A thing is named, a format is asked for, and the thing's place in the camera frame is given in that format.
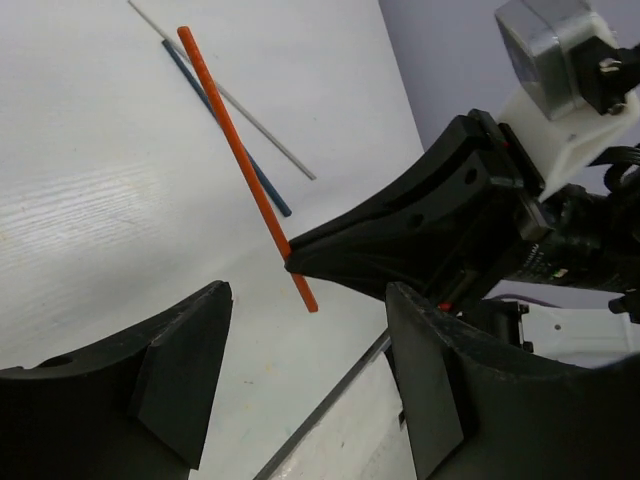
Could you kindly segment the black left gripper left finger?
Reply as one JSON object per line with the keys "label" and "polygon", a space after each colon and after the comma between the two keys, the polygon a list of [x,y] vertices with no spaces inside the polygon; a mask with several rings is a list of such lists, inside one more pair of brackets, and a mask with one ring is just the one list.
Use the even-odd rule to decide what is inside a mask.
{"label": "black left gripper left finger", "polygon": [[1,373],[5,479],[186,479],[200,466],[231,323],[215,281],[33,368]]}

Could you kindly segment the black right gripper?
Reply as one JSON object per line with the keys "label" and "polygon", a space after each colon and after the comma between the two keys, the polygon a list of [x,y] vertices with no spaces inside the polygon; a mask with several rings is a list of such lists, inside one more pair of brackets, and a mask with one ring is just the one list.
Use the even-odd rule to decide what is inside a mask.
{"label": "black right gripper", "polygon": [[639,285],[639,152],[619,121],[530,109],[455,118],[425,152],[438,215],[425,296],[470,305],[501,280],[630,294]]}

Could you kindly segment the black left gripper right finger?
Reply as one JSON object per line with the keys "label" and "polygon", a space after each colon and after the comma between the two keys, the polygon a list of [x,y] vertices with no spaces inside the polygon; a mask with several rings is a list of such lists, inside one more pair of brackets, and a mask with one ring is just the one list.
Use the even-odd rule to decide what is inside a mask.
{"label": "black left gripper right finger", "polygon": [[386,312],[420,479],[635,479],[639,359],[582,368],[508,345],[391,284]]}

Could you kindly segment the white chopstick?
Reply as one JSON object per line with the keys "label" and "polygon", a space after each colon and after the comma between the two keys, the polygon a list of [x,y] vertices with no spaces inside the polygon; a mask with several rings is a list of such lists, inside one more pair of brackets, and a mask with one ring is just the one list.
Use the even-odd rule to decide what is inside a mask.
{"label": "white chopstick", "polygon": [[[185,60],[189,65],[192,61],[188,57],[186,51],[180,46],[165,30],[163,30],[155,21],[153,21],[139,6],[132,0],[127,3],[134,11],[157,33],[163,40],[166,40],[171,47]],[[280,140],[278,140],[259,120],[257,120],[249,110],[247,110],[222,84],[215,81],[219,94],[227,100],[257,131],[259,131],[273,146],[275,146],[292,164],[294,164],[309,180],[317,179],[316,175],[306,167]]]}

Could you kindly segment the orange chopstick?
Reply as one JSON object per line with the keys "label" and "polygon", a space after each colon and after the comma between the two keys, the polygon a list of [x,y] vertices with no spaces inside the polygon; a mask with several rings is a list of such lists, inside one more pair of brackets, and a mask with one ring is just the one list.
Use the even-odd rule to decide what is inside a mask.
{"label": "orange chopstick", "polygon": [[262,187],[257,173],[251,165],[248,154],[245,151],[241,137],[233,123],[224,101],[217,87],[214,76],[211,74],[206,61],[201,53],[197,41],[187,25],[180,25],[176,29],[179,41],[192,61],[192,66],[197,79],[204,90],[204,93],[211,105],[226,139],[234,160],[242,175],[244,183],[250,193],[254,210],[259,215],[264,231],[263,237],[268,236],[273,250],[278,253],[281,266],[292,253],[291,245],[282,228],[280,220],[277,218],[268,196]]}

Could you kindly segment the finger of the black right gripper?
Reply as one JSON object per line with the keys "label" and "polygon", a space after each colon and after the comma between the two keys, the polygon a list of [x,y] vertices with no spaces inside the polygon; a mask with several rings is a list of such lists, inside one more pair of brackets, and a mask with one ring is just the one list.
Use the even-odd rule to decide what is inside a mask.
{"label": "finger of the black right gripper", "polygon": [[429,251],[373,255],[336,251],[291,254],[291,273],[330,281],[367,296],[383,299],[390,283],[401,282],[433,303],[460,303],[480,273],[460,259]]}
{"label": "finger of the black right gripper", "polygon": [[456,116],[391,184],[291,242],[294,260],[395,256],[456,249],[486,257],[521,249],[516,224],[524,190],[523,149],[488,114]]}

